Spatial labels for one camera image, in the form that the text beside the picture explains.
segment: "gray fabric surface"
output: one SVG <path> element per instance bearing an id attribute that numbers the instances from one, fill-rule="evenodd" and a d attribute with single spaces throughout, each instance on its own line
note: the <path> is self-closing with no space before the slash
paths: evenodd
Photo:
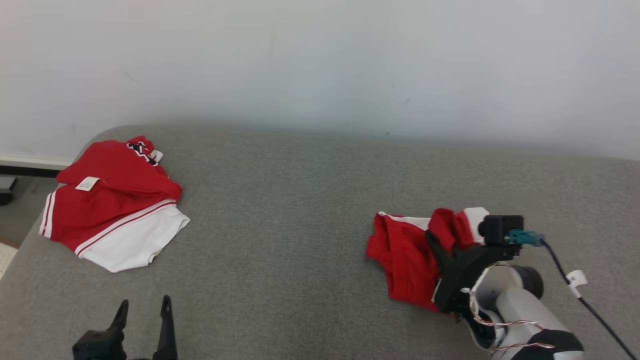
<path id="1" fill-rule="evenodd" d="M 191 223 L 150 266 L 118 274 L 34 227 L 0 281 L 3 360 L 71 359 L 122 299 L 125 349 L 150 357 L 164 294 L 184 360 L 485 359 L 464 325 L 390 300 L 365 257 L 377 211 L 469 206 L 525 215 L 567 271 L 586 272 L 583 295 L 640 354 L 640 163 L 184 126 L 119 127 L 95 141 L 136 135 L 164 152 Z M 624 358 L 543 249 L 518 263 L 541 272 L 544 303 L 590 359 Z"/>

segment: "black and gray object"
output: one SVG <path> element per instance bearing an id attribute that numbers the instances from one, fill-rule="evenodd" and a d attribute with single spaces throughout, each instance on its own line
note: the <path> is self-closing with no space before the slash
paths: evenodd
<path id="1" fill-rule="evenodd" d="M 127 325 L 128 312 L 129 301 L 124 300 L 108 329 L 87 331 L 72 347 L 74 360 L 126 360 L 127 354 L 122 347 L 122 341 L 124 340 L 123 330 Z M 152 360 L 178 360 L 173 311 L 169 295 L 164 296 L 160 317 L 162 318 L 160 340 Z"/>
<path id="2" fill-rule="evenodd" d="M 503 348 L 493 353 L 493 360 L 581 360 L 584 349 L 580 341 L 539 300 L 544 294 L 540 274 L 534 268 L 508 266 L 505 262 L 522 249 L 520 244 L 509 240 L 509 234 L 523 230 L 521 216 L 487 216 L 479 226 L 485 246 L 465 251 L 454 249 L 453 256 L 427 230 L 427 243 L 442 275 L 433 302 L 441 312 L 454 313 L 464 320 L 477 346 L 486 350 Z M 544 329 L 533 325 L 489 326 L 474 320 L 468 291 L 476 286 L 487 268 L 475 290 L 478 315 L 491 323 L 535 321 Z M 533 343 L 553 348 L 516 345 Z"/>
<path id="3" fill-rule="evenodd" d="M 0 176 L 0 206 L 13 200 L 13 188 L 18 179 L 15 176 Z"/>

